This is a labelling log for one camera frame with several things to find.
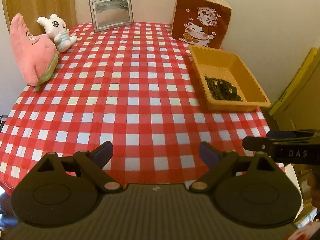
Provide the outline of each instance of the screw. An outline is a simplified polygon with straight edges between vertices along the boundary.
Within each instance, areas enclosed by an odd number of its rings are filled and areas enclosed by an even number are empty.
[[[117,182],[108,182],[104,185],[105,189],[108,190],[116,190],[118,188],[120,188],[120,184]]]
[[[198,189],[198,190],[202,190],[202,189],[206,189],[208,187],[208,184],[206,184],[205,182],[195,182],[192,184],[192,187],[194,189]]]

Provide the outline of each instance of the wooden door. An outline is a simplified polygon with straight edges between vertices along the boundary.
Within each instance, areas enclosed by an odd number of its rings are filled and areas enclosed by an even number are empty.
[[[280,130],[320,130],[320,53],[314,71],[283,111],[275,115]]]
[[[2,0],[2,2],[8,29],[17,13],[22,14],[33,35],[44,33],[43,27],[37,22],[40,16],[49,18],[51,14],[57,14],[66,22],[68,29],[76,25],[75,0]]]

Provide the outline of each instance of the white bunny plush toy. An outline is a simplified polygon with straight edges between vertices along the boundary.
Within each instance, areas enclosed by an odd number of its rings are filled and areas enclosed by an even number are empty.
[[[39,17],[38,23],[44,27],[45,33],[54,41],[58,52],[65,52],[77,41],[77,36],[69,36],[66,23],[56,14],[52,14],[50,19]]]

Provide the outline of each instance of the gray textured surface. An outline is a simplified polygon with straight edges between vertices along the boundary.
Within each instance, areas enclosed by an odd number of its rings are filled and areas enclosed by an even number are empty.
[[[253,229],[223,217],[206,195],[188,192],[183,184],[130,184],[106,195],[82,221],[61,228],[19,224],[7,240],[283,240],[293,225]]]

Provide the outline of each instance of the stuffed animal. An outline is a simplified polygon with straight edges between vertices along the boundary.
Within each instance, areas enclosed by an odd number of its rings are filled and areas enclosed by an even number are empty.
[[[52,14],[50,19],[39,17],[38,23],[44,27],[45,33],[54,41],[59,52],[65,52],[76,44],[77,36],[69,36],[66,23],[56,14]]]
[[[13,17],[10,25],[13,54],[24,80],[30,86],[48,81],[58,64],[58,52],[47,34],[33,36],[21,14]]]
[[[312,237],[316,236],[318,230],[320,230],[320,222],[310,222],[304,227],[295,231],[293,235],[291,235],[289,238],[286,238],[285,240],[309,240],[311,238],[319,239],[318,237]]]

